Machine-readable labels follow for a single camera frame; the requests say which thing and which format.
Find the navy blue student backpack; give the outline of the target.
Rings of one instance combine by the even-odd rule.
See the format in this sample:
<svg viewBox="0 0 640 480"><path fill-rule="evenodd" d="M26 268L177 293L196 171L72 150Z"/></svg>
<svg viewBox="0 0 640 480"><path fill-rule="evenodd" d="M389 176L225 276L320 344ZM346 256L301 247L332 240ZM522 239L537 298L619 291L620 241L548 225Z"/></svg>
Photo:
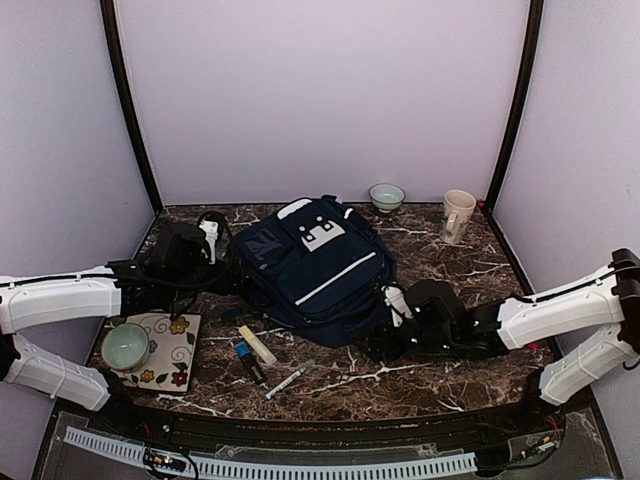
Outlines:
<svg viewBox="0 0 640 480"><path fill-rule="evenodd" d="M237 293L315 344L349 345L391 321L396 260L371 223L335 197L300 198L238 232Z"/></svg>

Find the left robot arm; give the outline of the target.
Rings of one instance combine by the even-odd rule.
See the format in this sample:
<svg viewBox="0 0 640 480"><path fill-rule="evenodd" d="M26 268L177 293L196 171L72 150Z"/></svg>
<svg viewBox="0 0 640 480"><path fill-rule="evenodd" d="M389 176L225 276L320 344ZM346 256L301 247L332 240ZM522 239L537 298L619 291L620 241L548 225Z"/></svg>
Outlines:
<svg viewBox="0 0 640 480"><path fill-rule="evenodd" d="M92 269L1 280L1 379L62 398L88 411L120 436L141 427L119 377L88 368L34 345L22 336L31 327L87 318L125 318L160 311L171 319L182 300L221 292L235 251L216 257L221 238L231 239L225 216L207 211L197 223L166 224L142 260L111 261Z"/></svg>

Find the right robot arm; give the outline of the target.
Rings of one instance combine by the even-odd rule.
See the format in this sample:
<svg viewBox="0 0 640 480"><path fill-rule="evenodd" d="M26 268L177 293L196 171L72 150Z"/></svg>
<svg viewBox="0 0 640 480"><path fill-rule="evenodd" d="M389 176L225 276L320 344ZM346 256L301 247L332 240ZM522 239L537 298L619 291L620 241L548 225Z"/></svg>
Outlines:
<svg viewBox="0 0 640 480"><path fill-rule="evenodd" d="M360 345L374 361L404 354L486 360L539 340L595 328L565 357L530 374L522 403L510 413L521 434L549 412L639 353L639 258L623 248L609 264L578 281L537 295L510 295L467 309L449 283L425 279L382 291L390 317Z"/></svg>

